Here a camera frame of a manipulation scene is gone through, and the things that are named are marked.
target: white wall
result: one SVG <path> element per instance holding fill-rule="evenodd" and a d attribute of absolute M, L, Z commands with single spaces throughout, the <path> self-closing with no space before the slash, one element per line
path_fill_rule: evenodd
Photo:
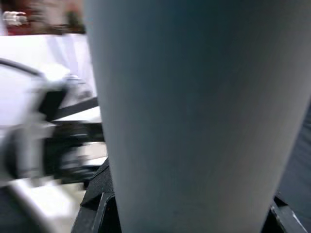
<path fill-rule="evenodd" d="M 46 64 L 63 64 L 62 57 L 67 54 L 66 66 L 86 80 L 96 93 L 86 36 L 71 34 L 65 39 L 58 37 L 60 46 L 55 45 L 54 40 L 54 35 L 0 36 L 0 57 L 40 69 Z M 57 52 L 60 47 L 62 55 Z M 25 74 L 0 67 L 0 131 L 19 123 L 29 101 L 27 91 L 33 84 Z"/>

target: white cylindrical object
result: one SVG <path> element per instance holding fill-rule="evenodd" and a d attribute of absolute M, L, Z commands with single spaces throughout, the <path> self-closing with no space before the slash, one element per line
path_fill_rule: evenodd
<path fill-rule="evenodd" d="M 88 0 L 123 233 L 258 233 L 311 93 L 311 2 Z"/>

